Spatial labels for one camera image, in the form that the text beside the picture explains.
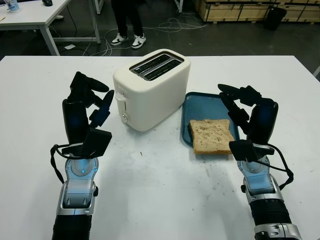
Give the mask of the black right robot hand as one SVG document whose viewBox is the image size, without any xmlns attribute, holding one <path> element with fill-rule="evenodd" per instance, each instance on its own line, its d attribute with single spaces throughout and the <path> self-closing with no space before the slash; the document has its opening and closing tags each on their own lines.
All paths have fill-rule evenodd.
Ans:
<svg viewBox="0 0 320 240">
<path fill-rule="evenodd" d="M 264 98 L 250 85 L 236 88 L 219 84 L 219 96 L 233 123 L 254 144 L 267 145 L 275 126 L 279 105 Z"/>
</svg>

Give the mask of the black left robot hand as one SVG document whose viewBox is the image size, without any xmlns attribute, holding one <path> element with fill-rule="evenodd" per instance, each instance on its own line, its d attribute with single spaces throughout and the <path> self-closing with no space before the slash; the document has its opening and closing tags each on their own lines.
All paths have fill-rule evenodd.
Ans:
<svg viewBox="0 0 320 240">
<path fill-rule="evenodd" d="M 101 127 L 110 115 L 115 91 L 104 83 L 76 72 L 70 94 L 62 101 L 64 126 L 69 144 L 82 143 L 89 128 Z"/>
</svg>

